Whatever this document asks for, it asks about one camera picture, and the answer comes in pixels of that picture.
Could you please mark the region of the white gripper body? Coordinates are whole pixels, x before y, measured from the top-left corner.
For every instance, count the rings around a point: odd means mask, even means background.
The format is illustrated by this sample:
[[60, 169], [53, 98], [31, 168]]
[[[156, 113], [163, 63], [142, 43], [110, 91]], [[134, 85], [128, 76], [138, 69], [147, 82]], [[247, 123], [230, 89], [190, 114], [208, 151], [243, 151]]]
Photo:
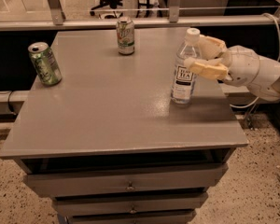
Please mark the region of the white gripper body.
[[235, 87], [248, 86], [259, 71], [259, 56], [242, 46], [233, 46], [221, 56], [228, 74], [222, 79], [225, 84]]

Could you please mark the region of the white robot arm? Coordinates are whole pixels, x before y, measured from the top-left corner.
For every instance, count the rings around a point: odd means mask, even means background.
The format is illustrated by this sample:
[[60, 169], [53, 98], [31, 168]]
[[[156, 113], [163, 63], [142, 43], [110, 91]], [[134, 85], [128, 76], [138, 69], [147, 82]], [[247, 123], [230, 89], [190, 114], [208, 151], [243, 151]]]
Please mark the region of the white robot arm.
[[280, 100], [280, 62], [258, 55], [240, 45], [227, 47], [223, 40], [200, 35], [200, 58], [187, 58], [183, 64], [200, 77], [245, 86], [260, 99]]

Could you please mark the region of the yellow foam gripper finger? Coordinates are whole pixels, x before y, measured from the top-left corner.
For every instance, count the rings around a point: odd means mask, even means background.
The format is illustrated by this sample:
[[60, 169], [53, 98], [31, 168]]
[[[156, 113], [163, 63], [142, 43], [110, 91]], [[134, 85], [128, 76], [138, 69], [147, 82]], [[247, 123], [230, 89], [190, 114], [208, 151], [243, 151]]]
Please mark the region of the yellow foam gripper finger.
[[215, 59], [227, 50], [223, 40], [208, 35], [200, 35], [198, 46], [205, 60]]
[[191, 73], [211, 80], [222, 80], [228, 75], [228, 67], [221, 58], [204, 60], [189, 57], [183, 64]]

